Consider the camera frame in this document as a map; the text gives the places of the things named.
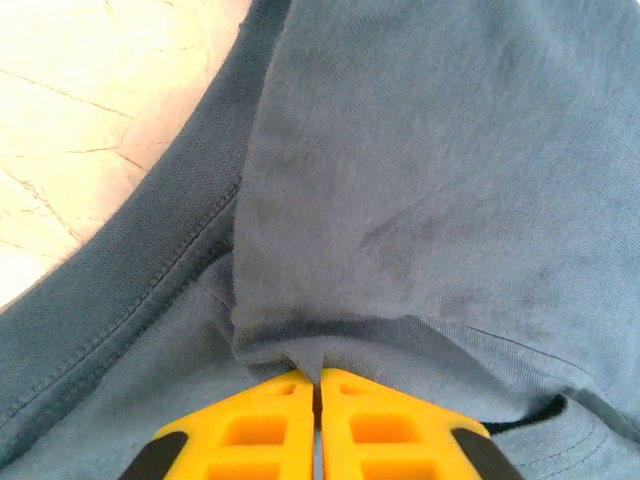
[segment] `seam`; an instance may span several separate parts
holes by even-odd
[[[167,299],[165,308],[163,308],[161,310],[161,312],[160,312],[160,314],[158,316],[162,315],[164,312],[166,312],[167,310],[169,310],[171,308],[171,306],[173,305],[173,302],[175,301],[175,299],[178,296],[180,296],[180,294],[182,292],[184,292],[184,290],[186,289],[189,281],[196,279],[197,276],[198,276],[198,273],[201,272],[202,269],[204,267],[206,267],[206,265],[211,261],[212,257],[214,257],[216,255],[216,253],[219,252],[219,248],[222,249],[223,247],[224,247],[224,242],[220,242],[219,244],[217,244],[212,249],[212,251],[208,255],[206,255],[198,263],[196,268],[194,268],[193,273],[189,276],[189,279],[187,281],[185,281],[178,289],[176,289],[176,291]],[[47,420],[49,420],[51,417],[54,417],[56,415],[56,410],[60,405],[64,404],[69,399],[74,397],[78,392],[80,392],[82,389],[84,389],[87,386],[87,384],[89,384],[95,377],[100,377],[107,370],[109,370],[116,363],[116,361],[122,356],[122,354],[124,352],[126,352],[127,350],[129,350],[129,348],[131,348],[133,346],[133,344],[138,340],[140,335],[142,335],[147,330],[147,328],[149,326],[150,325],[140,327],[132,335],[131,339],[122,348],[120,348],[116,352],[114,352],[102,365],[100,365],[97,368],[95,368],[82,382],[80,382],[78,385],[73,387],[70,391],[65,393],[60,400],[56,401],[52,406],[50,406],[40,416],[40,418],[38,418],[38,420],[35,422],[35,424],[33,425],[32,428],[38,428],[41,425],[46,424]],[[18,439],[16,437],[14,437],[9,442],[8,446],[9,446],[9,448],[13,448],[13,447],[15,447],[15,445],[17,445],[17,443],[18,443]]]
[[[209,290],[208,288],[206,288],[205,286],[200,285],[200,283],[196,283],[195,285],[196,285],[196,287],[197,287],[200,291],[202,291],[202,293],[204,293],[205,295],[207,295],[208,297],[210,297],[210,298],[211,298],[211,300],[215,301],[215,302],[216,302],[216,303],[218,303],[220,306],[222,306],[222,307],[226,308],[227,310],[231,310],[231,309],[232,309],[232,307],[231,307],[231,305],[229,304],[229,302],[226,302],[226,301],[222,300],[222,298],[220,298],[220,296],[219,296],[219,295],[217,295],[217,294],[213,293],[212,291],[210,291],[210,290]]]
[[[582,445],[583,443],[587,442],[595,433],[596,431],[596,421],[594,419],[591,420],[591,430],[589,431],[589,433],[587,434],[586,437],[584,437],[582,440],[579,440],[577,443],[575,443],[574,445],[568,447],[566,450],[562,450],[561,452],[557,452],[554,453],[553,455],[549,455],[548,457],[544,457],[544,458],[540,458],[538,460],[534,460],[532,462],[527,462],[527,463],[518,463],[516,464],[517,467],[529,467],[531,465],[537,465],[538,463],[542,463],[545,462],[547,460],[552,460],[554,458],[560,457],[572,450],[575,450],[576,448],[578,448],[580,445]]]
[[[564,363],[564,364],[566,364],[566,365],[569,365],[570,367],[573,367],[573,368],[575,368],[576,370],[579,370],[579,371],[580,371],[580,372],[582,372],[584,375],[586,375],[587,377],[589,377],[589,379],[590,379],[590,380],[591,380],[591,381],[592,381],[592,382],[593,382],[593,383],[594,383],[594,384],[595,384],[595,385],[600,389],[600,393],[602,394],[602,396],[604,397],[604,399],[605,399],[607,402],[609,402],[609,403],[610,403],[610,404],[612,404],[612,405],[614,404],[614,402],[612,402],[612,401],[611,401],[611,399],[607,396],[607,392],[606,392],[606,390],[605,390],[604,388],[602,388],[602,386],[601,386],[601,385],[598,383],[598,381],[593,377],[593,375],[591,375],[591,373],[589,373],[588,371],[586,371],[586,370],[585,370],[584,368],[582,368],[581,366],[576,365],[575,363],[570,362],[569,360],[566,360],[566,359],[564,359],[564,358],[558,357],[558,356],[556,356],[556,355],[552,355],[552,354],[547,353],[547,352],[543,352],[542,350],[538,350],[538,349],[533,348],[533,347],[531,347],[531,346],[529,346],[529,345],[525,345],[525,344],[520,343],[520,342],[518,342],[518,341],[516,341],[516,340],[513,340],[513,339],[511,339],[511,338],[506,338],[506,337],[503,337],[503,336],[501,336],[501,335],[497,335],[497,334],[495,334],[495,333],[486,332],[486,331],[484,331],[484,330],[480,330],[480,329],[478,329],[478,328],[475,328],[475,327],[472,327],[472,326],[470,326],[470,325],[466,325],[466,324],[458,324],[458,325],[460,325],[460,326],[462,326],[462,327],[465,327],[465,328],[467,328],[467,329],[469,329],[469,330],[472,330],[472,331],[474,331],[474,332],[480,333],[480,334],[482,334],[482,335],[486,335],[486,336],[489,336],[489,337],[497,338],[497,339],[502,340],[502,341],[504,341],[504,342],[508,342],[508,343],[511,343],[511,344],[514,344],[514,345],[518,345],[519,347],[522,347],[522,348],[524,348],[524,349],[526,349],[526,350],[529,350],[530,352],[534,352],[534,353],[537,353],[537,354],[539,354],[539,355],[544,355],[545,357],[552,358],[552,359],[557,360],[557,361],[559,361],[559,362],[562,362],[562,363]]]
[[[211,211],[196,225],[196,227],[185,237],[179,247],[171,257],[164,263],[162,268],[156,273],[144,292],[132,303],[127,311],[107,325],[107,328],[99,333],[92,340],[84,344],[78,351],[65,360],[52,374],[36,382],[27,389],[25,393],[17,397],[7,408],[7,411],[0,416],[0,429],[2,429],[21,409],[34,401],[53,383],[66,375],[73,367],[84,360],[92,351],[102,345],[111,335],[138,310],[140,305],[153,292],[158,284],[166,277],[171,269],[176,265],[184,252],[192,245],[205,227],[229,204],[231,198],[235,196],[240,187],[240,176],[236,176],[231,188],[218,200],[216,200]]]
[[[602,437],[602,440],[600,441],[600,443],[596,446],[596,448],[594,448],[591,452],[589,452],[589,454],[586,457],[582,458],[581,460],[578,460],[577,462],[569,465],[566,468],[563,468],[562,470],[558,470],[557,472],[553,472],[553,473],[550,473],[548,475],[545,475],[540,480],[545,480],[547,478],[555,477],[556,475],[560,475],[561,473],[567,472],[567,471],[571,470],[572,468],[576,468],[578,465],[582,465],[584,462],[589,460],[589,458],[593,457],[598,452],[598,450],[600,450],[600,448],[602,448],[602,446],[604,445],[604,442],[607,441],[607,438],[609,438],[609,432],[606,432],[604,434],[604,436]]]

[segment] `t-shirt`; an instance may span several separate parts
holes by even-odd
[[[0,318],[0,479],[117,478],[292,368],[640,472],[640,5],[259,0],[129,201]]]

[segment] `yellow plastic part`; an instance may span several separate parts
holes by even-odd
[[[322,376],[325,480],[481,480],[451,434],[478,422],[351,373]]]
[[[165,480],[311,480],[312,400],[291,372],[167,425],[188,440]]]

